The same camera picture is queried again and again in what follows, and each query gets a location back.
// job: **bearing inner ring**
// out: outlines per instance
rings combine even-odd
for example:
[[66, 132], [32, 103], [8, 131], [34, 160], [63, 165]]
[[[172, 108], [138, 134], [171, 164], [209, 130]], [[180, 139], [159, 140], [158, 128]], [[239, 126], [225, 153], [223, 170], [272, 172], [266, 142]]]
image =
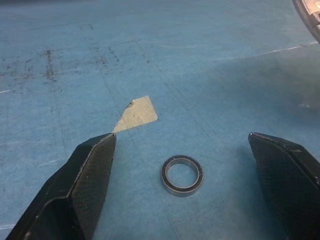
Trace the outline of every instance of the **bearing inner ring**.
[[[187, 187], [178, 187], [173, 185], [168, 179], [168, 170], [176, 164], [185, 164], [191, 167], [196, 173], [196, 180], [193, 184]], [[189, 156], [177, 155], [170, 157], [164, 162], [161, 168], [161, 178], [166, 190], [178, 197], [188, 197], [194, 194], [204, 180], [204, 173], [200, 164]]]

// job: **blue work surface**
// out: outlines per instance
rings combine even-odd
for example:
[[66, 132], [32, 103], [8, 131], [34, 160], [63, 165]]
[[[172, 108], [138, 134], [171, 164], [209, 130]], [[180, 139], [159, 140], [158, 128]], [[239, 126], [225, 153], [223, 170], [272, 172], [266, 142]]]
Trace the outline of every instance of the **blue work surface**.
[[[286, 138], [320, 159], [320, 46], [291, 0], [7, 2], [1, 240], [75, 147], [111, 132], [143, 96], [158, 120], [117, 135], [94, 239], [284, 239], [247, 138]], [[161, 166], [177, 154], [203, 167], [193, 196], [162, 186]]]

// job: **black carbon fiber jaw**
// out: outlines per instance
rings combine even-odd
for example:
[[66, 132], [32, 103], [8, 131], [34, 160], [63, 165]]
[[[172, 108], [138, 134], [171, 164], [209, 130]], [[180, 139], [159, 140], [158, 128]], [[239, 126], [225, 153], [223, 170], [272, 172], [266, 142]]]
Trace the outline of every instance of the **black carbon fiber jaw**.
[[40, 189], [7, 240], [90, 240], [107, 194], [116, 135], [91, 138]]
[[269, 208], [290, 240], [320, 239], [320, 164], [301, 145], [250, 133], [249, 143]]

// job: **beige tape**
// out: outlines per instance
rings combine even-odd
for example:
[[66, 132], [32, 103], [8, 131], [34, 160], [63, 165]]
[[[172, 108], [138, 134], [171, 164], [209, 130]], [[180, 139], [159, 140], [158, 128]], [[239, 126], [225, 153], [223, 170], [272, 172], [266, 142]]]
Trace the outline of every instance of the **beige tape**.
[[132, 100], [125, 108], [120, 120], [113, 129], [113, 133], [131, 129], [158, 120], [157, 113], [148, 96]]

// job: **tape piece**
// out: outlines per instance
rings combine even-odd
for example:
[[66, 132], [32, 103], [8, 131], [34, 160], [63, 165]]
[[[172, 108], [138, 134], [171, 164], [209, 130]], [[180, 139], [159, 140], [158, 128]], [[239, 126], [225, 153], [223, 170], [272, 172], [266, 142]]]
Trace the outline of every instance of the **tape piece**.
[[129, 103], [120, 120], [115, 125], [113, 133], [148, 124], [156, 120], [158, 120], [158, 116], [150, 98], [143, 96]]

